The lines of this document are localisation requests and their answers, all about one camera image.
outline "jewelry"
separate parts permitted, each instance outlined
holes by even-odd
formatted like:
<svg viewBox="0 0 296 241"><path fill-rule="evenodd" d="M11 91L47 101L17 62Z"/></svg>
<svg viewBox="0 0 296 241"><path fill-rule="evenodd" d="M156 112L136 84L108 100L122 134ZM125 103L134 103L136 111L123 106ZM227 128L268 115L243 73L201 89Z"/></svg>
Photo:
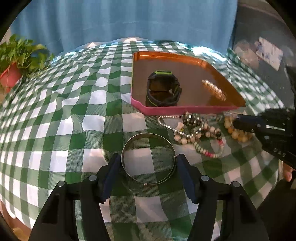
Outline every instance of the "jewelry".
<svg viewBox="0 0 296 241"><path fill-rule="evenodd" d="M161 122L161 119L163 118L182 118L183 123L179 122L176 128L172 128ZM177 141L179 144L186 145L187 143L193 143L196 152L204 154L207 157L218 158L223 154L224 144L221 137L221 130L219 128L216 129L214 126L210 126L208 124L208 121L212 120L220 121L221 118L213 114L206 115L202 118L199 114L189 114L188 112L186 112L184 115L179 116L163 115L157 118L157 122L160 125L174 131L174 140ZM184 122L188 126L195 126L191 129L191 134L187 134L184 132ZM219 142L219 152L210 153L206 149L202 148L199 144L200 138L202 136L216 138Z"/></svg>
<svg viewBox="0 0 296 241"><path fill-rule="evenodd" d="M173 161L173 167L172 169L170 170L169 174L164 177L162 180L158 181L158 182L154 182L154 183L143 183L143 182L140 182L138 180L136 180L135 178L133 178L131 175L129 175L129 173L126 171L125 169L125 165L124 165L124 153L125 151L128 149L128 147L130 146L130 144L137 140L137 139L140 139L140 138L149 138L149 137L153 137L153 138L158 138L160 140L163 140L165 142L168 143L169 147L172 149L173 151L173 155L174 155L174 161ZM175 169L176 169L176 163L177 163L177 156L176 156L176 153L175 153L175 150L174 150L174 147L173 145L164 137L160 136L160 135L157 135L157 134L153 134L153 133L140 133L140 134L137 134L135 136L133 136L132 138L130 138L127 143L124 145L123 147L123 150L122 150L122 153L121 153L121 164L122 164L122 167L123 169L125 170L125 172L127 173L127 175L129 175L132 179L134 179L136 182L139 182L139 183L142 183L144 186L153 186L153 185L158 185L158 184L161 184L163 182L165 182L166 180L168 180L174 173Z"/></svg>
<svg viewBox="0 0 296 241"><path fill-rule="evenodd" d="M233 139L237 139L239 142L245 143L248 140L252 139L253 134L246 131L235 129L232 124L235 117L235 114L226 115L224 117L224 127L227 129L228 133L231 134L231 137Z"/></svg>
<svg viewBox="0 0 296 241"><path fill-rule="evenodd" d="M226 101L226 96L222 93L222 90L219 89L216 85L212 84L208 80L202 80L203 85L212 93L214 94L218 99L222 101Z"/></svg>

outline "hair clip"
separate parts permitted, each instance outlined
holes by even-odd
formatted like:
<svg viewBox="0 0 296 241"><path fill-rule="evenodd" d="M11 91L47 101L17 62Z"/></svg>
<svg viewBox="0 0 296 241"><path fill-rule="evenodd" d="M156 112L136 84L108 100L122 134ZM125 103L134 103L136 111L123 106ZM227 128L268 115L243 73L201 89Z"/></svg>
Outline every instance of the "hair clip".
<svg viewBox="0 0 296 241"><path fill-rule="evenodd" d="M222 93L222 90L219 89L216 85L212 84L208 80L202 80L203 85L212 92L218 99L226 101L226 96Z"/></svg>

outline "potted plant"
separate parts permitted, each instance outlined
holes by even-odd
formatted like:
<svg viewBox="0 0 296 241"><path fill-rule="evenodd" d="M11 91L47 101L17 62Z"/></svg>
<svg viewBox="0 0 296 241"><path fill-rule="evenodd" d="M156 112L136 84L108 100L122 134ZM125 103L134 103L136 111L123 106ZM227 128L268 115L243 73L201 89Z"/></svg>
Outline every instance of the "potted plant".
<svg viewBox="0 0 296 241"><path fill-rule="evenodd" d="M0 83L8 93L23 76L34 77L48 68L54 58L42 44L33 44L30 39L17 39L12 35L9 41L0 45Z"/></svg>

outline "hand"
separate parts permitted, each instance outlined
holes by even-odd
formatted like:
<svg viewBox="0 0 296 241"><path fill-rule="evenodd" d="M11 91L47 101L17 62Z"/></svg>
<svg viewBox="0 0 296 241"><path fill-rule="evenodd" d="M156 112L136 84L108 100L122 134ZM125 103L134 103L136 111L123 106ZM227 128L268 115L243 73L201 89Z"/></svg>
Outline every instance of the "hand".
<svg viewBox="0 0 296 241"><path fill-rule="evenodd" d="M291 181L293 171L295 170L292 167L290 167L286 163L283 164L283 177L287 182Z"/></svg>

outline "black watch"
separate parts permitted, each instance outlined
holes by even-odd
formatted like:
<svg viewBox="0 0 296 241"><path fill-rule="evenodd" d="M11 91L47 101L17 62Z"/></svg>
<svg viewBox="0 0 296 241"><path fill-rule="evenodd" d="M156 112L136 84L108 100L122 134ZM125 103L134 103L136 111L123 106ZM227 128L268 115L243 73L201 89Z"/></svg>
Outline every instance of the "black watch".
<svg viewBox="0 0 296 241"><path fill-rule="evenodd" d="M171 71L157 70L148 77L146 99L149 106L176 106L182 89Z"/></svg>

